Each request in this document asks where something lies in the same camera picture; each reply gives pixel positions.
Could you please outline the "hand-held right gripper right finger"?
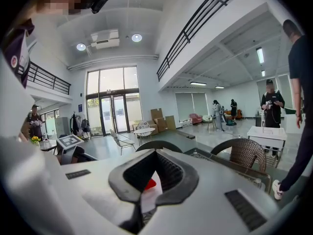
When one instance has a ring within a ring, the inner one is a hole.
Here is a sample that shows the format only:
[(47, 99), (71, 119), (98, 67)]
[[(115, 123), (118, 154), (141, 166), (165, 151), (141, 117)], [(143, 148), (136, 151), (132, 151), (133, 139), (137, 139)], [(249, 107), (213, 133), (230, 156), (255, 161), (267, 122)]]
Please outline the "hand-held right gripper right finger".
[(156, 205), (183, 203), (197, 188), (199, 175), (189, 164), (157, 149), (155, 151), (156, 172), (160, 178), (162, 194)]

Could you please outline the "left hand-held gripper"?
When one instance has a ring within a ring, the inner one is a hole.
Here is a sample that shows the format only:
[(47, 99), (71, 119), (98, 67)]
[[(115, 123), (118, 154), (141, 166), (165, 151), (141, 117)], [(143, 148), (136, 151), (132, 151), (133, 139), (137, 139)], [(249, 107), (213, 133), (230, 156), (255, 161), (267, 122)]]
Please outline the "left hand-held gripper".
[(72, 162), (73, 157), (82, 155), (85, 153), (81, 144), (84, 143), (82, 139), (76, 135), (68, 135), (56, 140), (57, 149), (61, 153), (61, 165), (67, 165)]

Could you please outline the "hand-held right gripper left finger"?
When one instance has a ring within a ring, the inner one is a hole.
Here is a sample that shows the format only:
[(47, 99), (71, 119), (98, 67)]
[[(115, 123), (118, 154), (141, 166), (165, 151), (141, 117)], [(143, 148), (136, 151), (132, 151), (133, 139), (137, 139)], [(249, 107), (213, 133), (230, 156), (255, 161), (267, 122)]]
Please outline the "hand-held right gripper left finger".
[(115, 167), (109, 173), (108, 183), (121, 201), (138, 203), (155, 170), (156, 150), (146, 150)]

